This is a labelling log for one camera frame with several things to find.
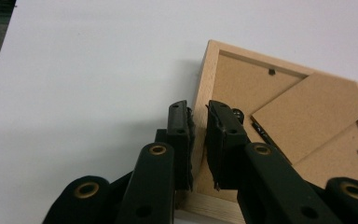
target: white table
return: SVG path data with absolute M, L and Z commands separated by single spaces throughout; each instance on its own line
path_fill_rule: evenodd
M 193 104 L 209 39 L 358 80 L 358 1 L 19 0 L 0 54 L 0 223 L 129 172 L 168 105 Z

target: white surface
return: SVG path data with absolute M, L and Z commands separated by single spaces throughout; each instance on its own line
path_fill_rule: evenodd
M 130 171 L 168 105 L 192 105 L 209 39 L 358 80 L 358 1 L 18 0 L 0 54 L 0 223 L 41 222 L 74 179 Z

